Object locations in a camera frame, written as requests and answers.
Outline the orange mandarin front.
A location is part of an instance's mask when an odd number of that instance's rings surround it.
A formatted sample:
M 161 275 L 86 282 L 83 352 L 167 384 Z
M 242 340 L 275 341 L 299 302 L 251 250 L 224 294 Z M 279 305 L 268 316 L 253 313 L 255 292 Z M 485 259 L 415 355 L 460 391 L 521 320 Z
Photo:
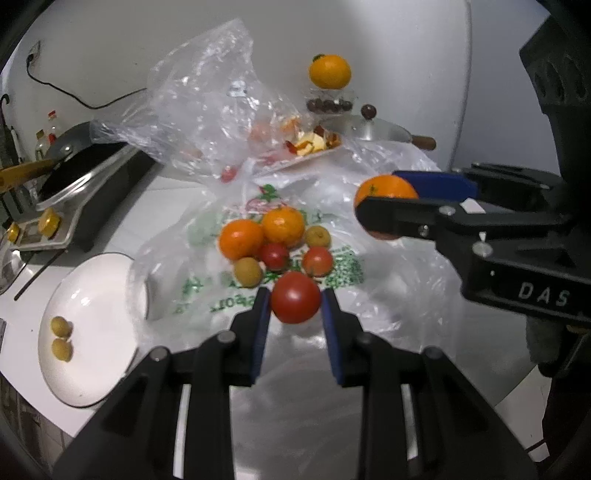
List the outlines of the orange mandarin front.
M 358 207 L 367 197 L 416 200 L 419 199 L 419 194 L 407 180 L 397 175 L 385 174 L 367 179 L 360 185 L 353 199 L 353 207 Z

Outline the orange mandarin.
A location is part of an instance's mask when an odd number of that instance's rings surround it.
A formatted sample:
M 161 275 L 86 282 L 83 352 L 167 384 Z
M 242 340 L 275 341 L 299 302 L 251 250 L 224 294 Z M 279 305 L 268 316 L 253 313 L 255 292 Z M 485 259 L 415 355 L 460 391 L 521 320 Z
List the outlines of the orange mandarin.
M 270 243 L 280 243 L 288 249 L 296 248 L 304 237 L 304 215 L 288 206 L 270 210 L 260 222 L 264 237 Z
M 358 207 L 367 197 L 416 200 L 419 199 L 419 194 L 407 180 L 397 175 L 385 174 L 367 179 L 360 185 L 353 199 L 353 207 Z
M 221 229 L 218 247 L 230 261 L 254 257 L 263 246 L 263 227 L 249 219 L 233 220 Z

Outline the green longan front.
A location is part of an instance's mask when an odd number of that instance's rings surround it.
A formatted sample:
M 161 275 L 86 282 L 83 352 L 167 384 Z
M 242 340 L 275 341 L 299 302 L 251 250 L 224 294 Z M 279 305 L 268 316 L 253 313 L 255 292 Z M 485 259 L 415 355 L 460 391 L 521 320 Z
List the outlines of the green longan front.
M 55 338 L 51 344 L 53 356 L 62 362 L 69 362 L 73 355 L 73 347 L 69 340 Z

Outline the green longan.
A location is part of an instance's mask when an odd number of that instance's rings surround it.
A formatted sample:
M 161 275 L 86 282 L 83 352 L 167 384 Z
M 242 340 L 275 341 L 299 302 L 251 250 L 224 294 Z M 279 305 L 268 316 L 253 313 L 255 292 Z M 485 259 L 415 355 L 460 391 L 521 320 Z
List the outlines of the green longan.
M 50 320 L 50 329 L 53 335 L 60 339 L 69 339 L 73 325 L 62 316 L 55 316 Z
M 235 262 L 233 274 L 238 283 L 245 288 L 254 288 L 259 286 L 263 280 L 263 269 L 259 261 L 252 257 L 243 257 Z
M 309 227 L 304 232 L 304 243 L 308 247 L 329 248 L 332 244 L 332 236 L 329 231 L 320 225 Z
M 55 338 L 51 344 L 53 356 L 62 362 L 69 362 L 73 355 L 73 347 L 69 340 Z

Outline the green longan back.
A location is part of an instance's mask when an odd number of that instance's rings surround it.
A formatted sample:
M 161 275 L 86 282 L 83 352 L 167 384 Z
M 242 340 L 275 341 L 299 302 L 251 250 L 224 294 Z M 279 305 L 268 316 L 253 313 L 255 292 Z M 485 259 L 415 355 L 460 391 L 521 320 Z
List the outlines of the green longan back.
M 320 225 L 309 227 L 304 232 L 304 243 L 308 247 L 329 248 L 332 244 L 332 236 L 329 231 Z

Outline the red tomato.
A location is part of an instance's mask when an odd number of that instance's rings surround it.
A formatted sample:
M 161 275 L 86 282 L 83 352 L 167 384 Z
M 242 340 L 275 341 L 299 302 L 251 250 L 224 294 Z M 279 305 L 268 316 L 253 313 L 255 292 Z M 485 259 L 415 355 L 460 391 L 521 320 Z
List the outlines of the red tomato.
M 318 284 L 301 272 L 283 274 L 273 286 L 270 307 L 284 324 L 301 324 L 315 316 L 322 303 Z
M 327 247 L 314 246 L 305 252 L 301 260 L 305 274 L 310 277 L 320 278 L 329 275 L 334 267 L 332 253 Z
M 259 260 L 267 271 L 283 272 L 290 264 L 290 250 L 281 243 L 266 243 L 259 249 Z

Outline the red tomato front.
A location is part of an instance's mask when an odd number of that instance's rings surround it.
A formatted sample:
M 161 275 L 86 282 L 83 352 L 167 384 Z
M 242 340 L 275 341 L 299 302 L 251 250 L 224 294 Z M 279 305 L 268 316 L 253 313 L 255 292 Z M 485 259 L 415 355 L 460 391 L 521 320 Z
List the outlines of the red tomato front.
M 284 324 L 301 324 L 315 316 L 322 303 L 318 284 L 301 272 L 283 274 L 273 286 L 270 307 Z

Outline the orange mandarin back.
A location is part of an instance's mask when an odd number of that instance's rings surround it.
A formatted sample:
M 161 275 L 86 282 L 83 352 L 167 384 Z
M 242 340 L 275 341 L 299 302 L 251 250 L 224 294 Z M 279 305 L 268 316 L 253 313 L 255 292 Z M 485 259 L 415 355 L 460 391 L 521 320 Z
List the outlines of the orange mandarin back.
M 288 206 L 270 210 L 260 222 L 264 237 L 270 243 L 280 243 L 288 249 L 296 248 L 304 237 L 304 215 Z

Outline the red tomato back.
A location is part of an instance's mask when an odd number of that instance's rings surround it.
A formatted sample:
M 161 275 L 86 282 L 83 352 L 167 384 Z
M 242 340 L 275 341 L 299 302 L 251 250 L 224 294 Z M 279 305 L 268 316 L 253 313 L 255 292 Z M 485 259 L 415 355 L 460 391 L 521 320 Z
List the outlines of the red tomato back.
M 281 243 L 266 243 L 259 249 L 259 260 L 267 271 L 283 272 L 290 264 L 290 250 Z

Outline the white round plate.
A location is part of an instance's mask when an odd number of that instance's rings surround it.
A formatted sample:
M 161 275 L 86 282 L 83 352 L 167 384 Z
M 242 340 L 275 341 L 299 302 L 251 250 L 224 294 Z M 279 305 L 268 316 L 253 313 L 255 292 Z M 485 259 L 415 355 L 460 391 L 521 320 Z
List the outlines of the white round plate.
M 133 260 L 102 253 L 74 268 L 58 284 L 43 313 L 38 361 L 51 393 L 73 408 L 89 408 L 123 379 L 138 352 L 133 317 L 127 304 L 127 280 Z M 52 345 L 51 321 L 70 326 L 70 359 L 60 360 Z

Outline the plate of fruit peels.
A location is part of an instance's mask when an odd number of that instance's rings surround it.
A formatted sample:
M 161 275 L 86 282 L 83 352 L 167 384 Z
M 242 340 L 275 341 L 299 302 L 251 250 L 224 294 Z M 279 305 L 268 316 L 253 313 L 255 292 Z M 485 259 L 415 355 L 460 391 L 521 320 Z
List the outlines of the plate of fruit peels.
M 339 133 L 317 125 L 310 131 L 298 131 L 294 140 L 286 140 L 279 149 L 263 154 L 259 162 L 264 166 L 279 165 L 329 151 L 341 145 L 342 136 Z

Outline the grey phone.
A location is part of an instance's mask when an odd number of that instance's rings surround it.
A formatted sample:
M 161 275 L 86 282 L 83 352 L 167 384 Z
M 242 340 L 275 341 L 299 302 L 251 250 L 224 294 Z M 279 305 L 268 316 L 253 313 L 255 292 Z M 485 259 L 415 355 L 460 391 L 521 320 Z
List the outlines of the grey phone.
M 2 318 L 0 319 L 0 351 L 2 351 L 2 345 L 4 341 L 4 336 L 6 332 L 7 323 Z

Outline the steel induction cooker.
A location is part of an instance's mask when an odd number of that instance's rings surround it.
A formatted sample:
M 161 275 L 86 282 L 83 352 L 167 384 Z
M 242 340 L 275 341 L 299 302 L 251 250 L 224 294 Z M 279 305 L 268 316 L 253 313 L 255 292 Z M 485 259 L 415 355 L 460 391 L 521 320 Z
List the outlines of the steel induction cooker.
M 87 252 L 97 233 L 154 160 L 126 143 L 62 141 L 50 148 L 64 153 L 42 183 L 34 210 L 11 224 L 1 245 L 11 250 L 65 250 L 71 244 Z

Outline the clear plastic bag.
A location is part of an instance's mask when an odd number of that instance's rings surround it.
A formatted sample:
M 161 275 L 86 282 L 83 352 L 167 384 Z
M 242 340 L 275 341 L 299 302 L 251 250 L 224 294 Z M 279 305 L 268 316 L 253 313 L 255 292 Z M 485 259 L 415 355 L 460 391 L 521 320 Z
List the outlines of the clear plastic bag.
M 319 124 L 259 80 L 252 50 L 239 19 L 183 43 L 151 69 L 144 91 L 92 121 L 92 140 L 124 142 L 202 182 L 301 161 L 259 162 Z

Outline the oil bottle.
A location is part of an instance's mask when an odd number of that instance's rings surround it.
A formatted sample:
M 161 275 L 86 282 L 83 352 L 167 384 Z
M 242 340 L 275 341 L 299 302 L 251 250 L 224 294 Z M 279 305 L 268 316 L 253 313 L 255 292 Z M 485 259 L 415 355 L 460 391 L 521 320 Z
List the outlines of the oil bottle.
M 50 143 L 43 130 L 36 132 L 36 145 L 35 145 L 35 160 L 41 161 L 45 158 L 47 150 L 49 149 Z

